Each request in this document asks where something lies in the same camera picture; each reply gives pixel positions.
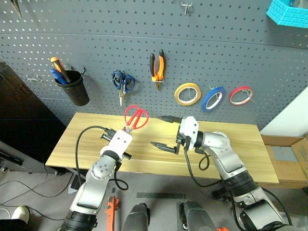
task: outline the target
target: white shoe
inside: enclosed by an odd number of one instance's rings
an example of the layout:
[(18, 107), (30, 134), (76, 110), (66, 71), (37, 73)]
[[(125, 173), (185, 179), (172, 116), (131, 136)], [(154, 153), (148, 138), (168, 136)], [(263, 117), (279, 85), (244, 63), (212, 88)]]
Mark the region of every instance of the white shoe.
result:
[(30, 218), (30, 212), (27, 206), (22, 205), (15, 209), (11, 219), (20, 219), (23, 220), (26, 224), (28, 224)]

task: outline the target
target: tape roll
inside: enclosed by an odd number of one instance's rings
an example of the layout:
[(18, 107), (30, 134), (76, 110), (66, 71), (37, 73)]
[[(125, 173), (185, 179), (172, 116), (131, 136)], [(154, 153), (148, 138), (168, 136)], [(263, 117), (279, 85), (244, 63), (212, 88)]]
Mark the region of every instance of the tape roll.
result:
[[(220, 103), (223, 101), (226, 95), (226, 90), (223, 87), (215, 88), (211, 90), (203, 99), (201, 108), (205, 112), (213, 111)], [(208, 105), (209, 101), (213, 98), (217, 97), (216, 101), (212, 105)]]
[[(236, 93), (238, 93), (239, 91), (247, 91), (247, 92), (250, 92), (250, 94), (248, 94), (248, 97), (247, 97), (246, 99), (244, 99), (244, 100), (242, 100), (242, 101), (240, 101), (240, 102), (235, 102), (235, 101), (232, 100), (232, 97), (233, 97)], [(230, 94), (230, 96), (229, 96), (229, 100), (230, 100), (230, 103), (231, 103), (232, 105), (239, 106), (239, 105), (243, 105), (243, 104), (248, 103), (249, 101), (251, 101), (251, 99), (253, 98), (253, 96), (254, 96), (254, 92), (252, 91), (252, 89), (251, 89), (249, 86), (241, 86), (241, 87), (239, 87), (239, 88), (234, 89), (234, 90), (231, 92), (231, 94)]]
[[(184, 101), (180, 99), (180, 93), (185, 89), (193, 89), (196, 92), (196, 95), (194, 96), (193, 99), (188, 100), (188, 101)], [(175, 97), (175, 101), (178, 104), (183, 105), (183, 106), (189, 106), (189, 105), (196, 103), (201, 98), (201, 90), (199, 86), (195, 83), (184, 83), (175, 90), (174, 97)]]

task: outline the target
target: pegboard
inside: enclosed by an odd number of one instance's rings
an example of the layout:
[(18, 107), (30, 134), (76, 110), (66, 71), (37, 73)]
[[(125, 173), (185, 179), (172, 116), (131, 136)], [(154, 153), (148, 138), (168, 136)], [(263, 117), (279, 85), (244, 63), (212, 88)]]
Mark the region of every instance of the pegboard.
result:
[[(269, 1), (193, 1), (184, 15), (179, 1), (104, 0), (22, 1), (23, 19), (12, 5), (1, 4), (1, 55), (31, 90), (68, 124), (75, 112), (122, 115), (132, 103), (150, 116), (195, 116), (198, 120), (257, 124), (263, 128), (307, 86), (308, 32), (275, 25), (266, 17)], [(166, 56), (165, 83), (151, 82), (149, 54)], [(87, 71), (90, 102), (71, 103), (49, 70), (50, 57), (69, 69)], [(136, 78), (119, 106), (112, 71)], [(43, 81), (29, 82), (38, 75)], [(194, 82), (202, 91), (223, 86), (227, 96), (211, 113), (178, 105), (175, 89)], [(252, 102), (232, 106), (228, 96), (238, 86), (255, 92)]]

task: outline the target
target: gray floor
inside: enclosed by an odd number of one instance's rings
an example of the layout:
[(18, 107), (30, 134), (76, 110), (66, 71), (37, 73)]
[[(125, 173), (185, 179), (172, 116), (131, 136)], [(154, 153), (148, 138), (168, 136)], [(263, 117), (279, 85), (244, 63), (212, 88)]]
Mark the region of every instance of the gray floor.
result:
[[(66, 184), (71, 173), (63, 176), (49, 175), (46, 182), (36, 190), (44, 195), (57, 194)], [(19, 172), (5, 172), (0, 174), (0, 184), (9, 180), (19, 180), (27, 185), (34, 186), (44, 178), (44, 174), (27, 174)], [(107, 194), (104, 205), (108, 196), (115, 195), (120, 200), (119, 209), (116, 212), (115, 230), (119, 231), (124, 223), (125, 217), (130, 209), (137, 203), (146, 203), (151, 210), (151, 222), (149, 231), (177, 231), (177, 205), (185, 199), (151, 199), (137, 198), (137, 193), (181, 193), (186, 199), (199, 202), (208, 210), (213, 222), (217, 227), (227, 227), (231, 231), (238, 230), (231, 214), (231, 205), (225, 202), (219, 202), (211, 199), (211, 190), (215, 187), (202, 189), (197, 187), (189, 177), (160, 176), (151, 174), (138, 173), (118, 173), (118, 178), (128, 182), (129, 190), (122, 192), (116, 189), (113, 182), (108, 184)], [(8, 183), (0, 188), (0, 203), (8, 200), (27, 189), (18, 183)], [(308, 215), (308, 198), (302, 190), (272, 189), (272, 191), (282, 200), (288, 211), (294, 215)], [(28, 205), (39, 210), (44, 215), (51, 218), (64, 218), (68, 212), (69, 206), (75, 196), (68, 194), (65, 190), (56, 198), (43, 198), (33, 192), (14, 199), (7, 205)], [(14, 208), (7, 208), (12, 214)], [(0, 210), (0, 219), (6, 219), (7, 213)], [(104, 208), (98, 215), (98, 227), (95, 231), (104, 231), (106, 215)], [(52, 221), (43, 218), (41, 215), (31, 211), (30, 228), (33, 231), (55, 231), (61, 226), (62, 221)]]

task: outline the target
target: table top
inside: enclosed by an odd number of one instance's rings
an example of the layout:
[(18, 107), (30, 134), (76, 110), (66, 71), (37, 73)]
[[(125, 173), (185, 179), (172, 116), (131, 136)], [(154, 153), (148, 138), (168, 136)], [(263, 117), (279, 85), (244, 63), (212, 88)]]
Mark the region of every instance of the table top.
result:
[[(75, 113), (46, 165), (75, 168), (77, 137), (83, 129), (93, 125), (119, 130), (124, 127), (125, 121), (123, 116), (119, 115)], [(126, 151), (132, 158), (130, 160), (124, 158), (120, 171), (189, 176), (183, 147), (179, 155), (175, 155), (161, 151), (150, 144), (150, 141), (156, 141), (165, 143), (169, 147), (176, 146), (178, 127), (177, 123), (171, 124), (150, 118), (147, 125), (134, 130), (133, 141)], [(229, 137), (233, 150), (256, 182), (279, 183), (256, 125), (200, 121), (199, 130), (224, 132)], [(92, 163), (100, 158), (101, 148), (108, 144), (108, 141), (100, 139), (102, 134), (101, 129), (93, 128), (82, 135), (78, 147), (79, 168), (89, 169)], [(198, 164), (203, 156), (189, 151), (189, 157), (196, 177), (219, 179), (219, 173), (211, 158), (209, 168), (200, 171)]]

